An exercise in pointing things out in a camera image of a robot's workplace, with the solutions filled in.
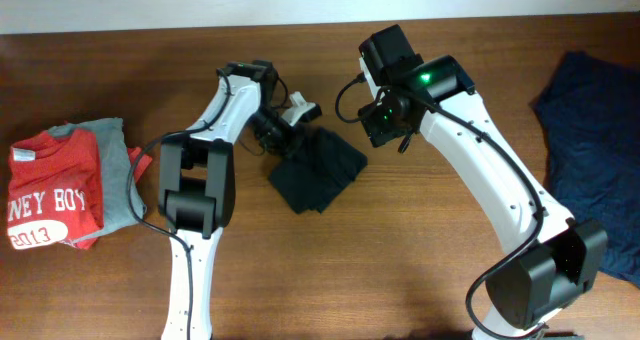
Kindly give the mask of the black t-shirt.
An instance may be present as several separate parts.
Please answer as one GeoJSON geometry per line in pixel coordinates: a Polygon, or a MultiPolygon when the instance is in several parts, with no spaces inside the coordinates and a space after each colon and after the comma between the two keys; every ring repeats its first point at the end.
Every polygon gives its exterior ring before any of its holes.
{"type": "Polygon", "coordinates": [[[316,128],[268,179],[296,214],[322,213],[367,165],[367,156],[337,133],[316,128]]]}

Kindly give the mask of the navy blue t-shirt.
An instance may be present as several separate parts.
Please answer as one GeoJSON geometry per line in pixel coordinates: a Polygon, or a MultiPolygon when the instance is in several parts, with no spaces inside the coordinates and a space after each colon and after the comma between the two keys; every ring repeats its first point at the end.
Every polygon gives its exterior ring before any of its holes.
{"type": "Polygon", "coordinates": [[[597,220],[600,269],[639,283],[639,71],[566,53],[534,101],[549,148],[549,191],[577,221],[597,220]]]}

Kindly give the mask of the red printed t-shirt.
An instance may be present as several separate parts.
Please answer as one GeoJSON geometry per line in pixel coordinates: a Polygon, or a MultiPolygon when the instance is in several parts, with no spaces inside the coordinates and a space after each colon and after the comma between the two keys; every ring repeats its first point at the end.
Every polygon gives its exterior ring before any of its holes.
{"type": "MultiPolygon", "coordinates": [[[[128,148],[131,165],[141,154],[128,148]]],[[[16,250],[62,243],[86,250],[96,240],[73,240],[104,227],[101,161],[96,136],[77,128],[54,138],[44,131],[13,144],[7,235],[16,250]]]]}

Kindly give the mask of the grey folded t-shirt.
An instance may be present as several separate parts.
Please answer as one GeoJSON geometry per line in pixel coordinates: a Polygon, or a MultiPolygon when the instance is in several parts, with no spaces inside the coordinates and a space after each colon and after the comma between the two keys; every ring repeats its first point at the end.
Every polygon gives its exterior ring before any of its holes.
{"type": "Polygon", "coordinates": [[[131,160],[124,141],[123,120],[103,118],[80,124],[65,124],[50,128],[48,133],[54,138],[61,138],[70,135],[77,128],[89,130],[96,136],[101,161],[104,227],[78,240],[73,240],[74,246],[137,224],[125,195],[131,160]]]}

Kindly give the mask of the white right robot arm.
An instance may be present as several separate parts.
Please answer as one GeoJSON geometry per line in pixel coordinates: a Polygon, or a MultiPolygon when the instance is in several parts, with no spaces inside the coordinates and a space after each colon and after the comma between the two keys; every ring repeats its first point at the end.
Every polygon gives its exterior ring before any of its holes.
{"type": "Polygon", "coordinates": [[[607,247],[595,220],[578,222],[526,168],[492,121],[475,83],[450,55],[426,62],[399,25],[359,46],[361,75],[373,102],[358,120],[375,147],[412,136],[451,164],[490,220],[505,256],[479,275],[485,318],[470,313],[474,339],[541,339],[548,321],[590,291],[607,247]]]}

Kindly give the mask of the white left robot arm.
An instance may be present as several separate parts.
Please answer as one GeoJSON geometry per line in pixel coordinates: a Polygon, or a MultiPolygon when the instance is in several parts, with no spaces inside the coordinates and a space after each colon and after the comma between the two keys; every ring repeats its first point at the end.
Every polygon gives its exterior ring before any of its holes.
{"type": "Polygon", "coordinates": [[[159,212],[172,250],[165,339],[210,339],[215,254],[235,207],[234,145],[250,128],[260,146],[291,154],[302,136],[271,99],[279,74],[269,61],[231,62],[218,90],[185,134],[161,143],[159,212]]]}

